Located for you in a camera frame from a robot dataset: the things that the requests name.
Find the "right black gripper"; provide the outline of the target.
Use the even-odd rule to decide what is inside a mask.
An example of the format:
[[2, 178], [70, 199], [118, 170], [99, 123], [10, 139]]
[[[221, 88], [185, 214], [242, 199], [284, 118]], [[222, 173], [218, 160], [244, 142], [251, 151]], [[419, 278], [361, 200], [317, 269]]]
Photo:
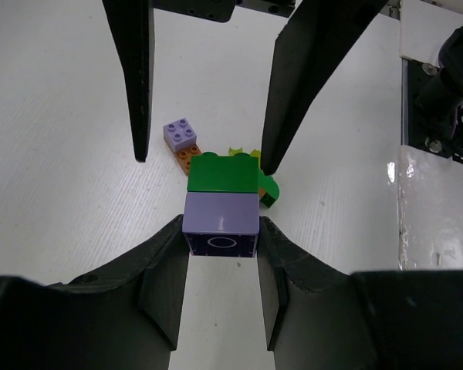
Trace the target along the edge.
[[[290, 0], [103, 0], [123, 70], [133, 151], [147, 158], [154, 76], [154, 8], [228, 22], [236, 7], [288, 18]], [[317, 94], [384, 7], [378, 0], [303, 1], [279, 33], [272, 58], [261, 167], [279, 168]]]

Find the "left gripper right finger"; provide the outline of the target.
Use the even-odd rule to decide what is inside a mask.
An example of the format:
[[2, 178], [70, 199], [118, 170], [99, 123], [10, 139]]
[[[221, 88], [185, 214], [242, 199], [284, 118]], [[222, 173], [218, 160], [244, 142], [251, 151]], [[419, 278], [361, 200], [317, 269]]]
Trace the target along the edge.
[[267, 217], [257, 247], [278, 369], [463, 369], [463, 270], [344, 274]]

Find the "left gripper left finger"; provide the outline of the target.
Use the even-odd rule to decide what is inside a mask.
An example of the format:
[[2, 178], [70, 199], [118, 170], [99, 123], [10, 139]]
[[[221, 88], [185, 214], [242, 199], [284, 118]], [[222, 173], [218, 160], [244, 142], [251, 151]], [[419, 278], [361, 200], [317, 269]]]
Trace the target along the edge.
[[0, 276], [0, 369], [166, 369], [189, 253], [176, 216], [67, 284]]

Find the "lavender lego brick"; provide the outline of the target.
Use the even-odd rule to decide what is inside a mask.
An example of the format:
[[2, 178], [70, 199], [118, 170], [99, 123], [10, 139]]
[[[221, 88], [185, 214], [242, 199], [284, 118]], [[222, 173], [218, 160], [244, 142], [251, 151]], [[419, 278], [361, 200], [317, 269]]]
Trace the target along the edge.
[[257, 193], [187, 193], [182, 232], [194, 256], [254, 257]]
[[186, 118], [178, 119], [163, 127], [164, 141], [173, 153], [193, 146], [197, 135]]

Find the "orange lego plate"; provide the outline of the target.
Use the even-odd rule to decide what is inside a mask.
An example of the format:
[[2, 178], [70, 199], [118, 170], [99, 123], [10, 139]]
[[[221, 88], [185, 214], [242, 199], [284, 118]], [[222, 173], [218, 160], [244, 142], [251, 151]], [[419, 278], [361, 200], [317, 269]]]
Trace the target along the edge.
[[177, 160], [180, 168], [183, 170], [186, 176], [190, 172], [191, 159], [195, 156], [200, 156], [200, 155], [201, 155], [201, 150], [197, 144], [186, 147], [174, 153], [175, 159]]

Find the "dark green lego brick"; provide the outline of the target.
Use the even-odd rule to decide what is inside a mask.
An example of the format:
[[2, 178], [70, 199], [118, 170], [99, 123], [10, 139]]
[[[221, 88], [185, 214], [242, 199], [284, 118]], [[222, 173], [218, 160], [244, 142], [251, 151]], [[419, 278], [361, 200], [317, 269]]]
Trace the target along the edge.
[[258, 193], [258, 159], [248, 154], [219, 156], [205, 152], [190, 162], [188, 192]]

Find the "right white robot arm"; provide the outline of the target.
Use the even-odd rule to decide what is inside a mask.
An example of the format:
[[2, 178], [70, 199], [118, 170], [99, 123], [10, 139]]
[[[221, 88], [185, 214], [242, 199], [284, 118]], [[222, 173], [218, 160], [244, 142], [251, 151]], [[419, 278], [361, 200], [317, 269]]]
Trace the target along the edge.
[[[361, 37], [382, 1], [105, 1], [103, 7], [123, 70], [135, 159], [150, 140], [154, 71], [154, 11], [225, 23], [237, 6], [287, 18], [275, 41], [262, 134], [262, 169], [277, 171], [312, 101]], [[463, 26], [438, 53], [440, 68], [408, 105], [423, 133], [463, 156], [451, 114], [463, 104]]]

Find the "green and orange lego stack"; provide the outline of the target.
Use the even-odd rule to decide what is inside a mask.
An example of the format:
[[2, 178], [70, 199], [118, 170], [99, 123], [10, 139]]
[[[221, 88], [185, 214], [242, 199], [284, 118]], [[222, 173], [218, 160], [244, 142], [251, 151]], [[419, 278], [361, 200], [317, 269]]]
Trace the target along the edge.
[[238, 149], [229, 148], [229, 156], [251, 156], [257, 159], [259, 165], [258, 171], [258, 184], [259, 184], [259, 201], [262, 207], [271, 208], [273, 204], [279, 199], [280, 189], [279, 185], [272, 176], [266, 176], [261, 168], [261, 152], [253, 150], [250, 153], [243, 151], [241, 147]]

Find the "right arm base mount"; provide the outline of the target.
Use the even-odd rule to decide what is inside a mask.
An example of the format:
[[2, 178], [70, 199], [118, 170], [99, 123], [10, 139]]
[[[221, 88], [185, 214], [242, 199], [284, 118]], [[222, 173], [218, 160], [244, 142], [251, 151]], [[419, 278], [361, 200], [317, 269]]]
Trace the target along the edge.
[[405, 59], [401, 142], [463, 165], [463, 97], [430, 63]]

